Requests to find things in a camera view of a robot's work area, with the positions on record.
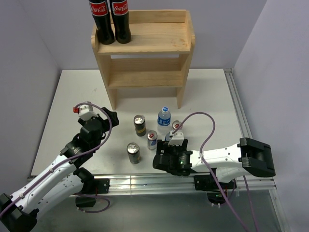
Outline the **water bottle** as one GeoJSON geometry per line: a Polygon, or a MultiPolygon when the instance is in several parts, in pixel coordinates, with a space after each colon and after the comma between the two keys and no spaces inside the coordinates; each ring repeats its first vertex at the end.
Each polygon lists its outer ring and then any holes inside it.
{"type": "Polygon", "coordinates": [[[163,107],[158,112],[157,129],[160,134],[166,134],[170,131],[171,113],[168,107],[163,107]]]}
{"type": "Polygon", "coordinates": [[[171,140],[172,136],[170,135],[170,132],[166,134],[165,136],[165,142],[169,142],[171,140]]]}

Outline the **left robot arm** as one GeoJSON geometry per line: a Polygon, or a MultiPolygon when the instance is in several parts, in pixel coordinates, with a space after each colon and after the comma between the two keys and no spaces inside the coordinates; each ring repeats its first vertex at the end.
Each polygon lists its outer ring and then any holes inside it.
{"type": "Polygon", "coordinates": [[[103,119],[94,108],[96,105],[88,101],[77,104],[73,111],[78,114],[80,132],[28,184],[0,196],[0,221],[9,231],[31,231],[44,211],[70,195],[92,188],[93,176],[82,165],[107,142],[112,128],[119,125],[115,111],[99,108],[106,116],[103,119]]]}

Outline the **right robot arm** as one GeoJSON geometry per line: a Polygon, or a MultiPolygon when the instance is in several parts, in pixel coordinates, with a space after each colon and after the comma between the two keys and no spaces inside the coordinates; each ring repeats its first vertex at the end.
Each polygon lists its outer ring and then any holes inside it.
{"type": "Polygon", "coordinates": [[[158,140],[153,168],[175,176],[205,173],[212,169],[218,182],[228,183],[243,175],[270,178],[276,175],[271,147],[251,138],[214,150],[188,150],[188,140],[181,145],[158,140]]]}

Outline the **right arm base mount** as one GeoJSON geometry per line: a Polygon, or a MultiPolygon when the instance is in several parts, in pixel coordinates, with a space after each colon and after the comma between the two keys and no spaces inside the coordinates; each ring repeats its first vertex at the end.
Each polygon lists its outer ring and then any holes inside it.
{"type": "MultiPolygon", "coordinates": [[[[194,184],[196,191],[204,191],[207,194],[207,198],[211,204],[221,206],[225,204],[223,194],[220,192],[217,184],[215,183],[212,175],[194,175],[194,184]]],[[[219,183],[225,196],[229,199],[236,190],[236,180],[232,180],[228,183],[219,183]]]]}

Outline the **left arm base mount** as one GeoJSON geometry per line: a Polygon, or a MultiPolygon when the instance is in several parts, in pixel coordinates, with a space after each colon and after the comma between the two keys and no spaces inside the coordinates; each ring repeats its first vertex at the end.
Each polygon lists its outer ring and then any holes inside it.
{"type": "Polygon", "coordinates": [[[103,196],[109,191],[110,180],[108,178],[104,179],[92,179],[84,183],[84,186],[81,191],[75,193],[75,206],[77,210],[88,213],[96,214],[106,211],[111,202],[109,199],[103,196]],[[106,202],[106,206],[100,210],[89,210],[95,206],[97,200],[103,200],[106,202]]]}

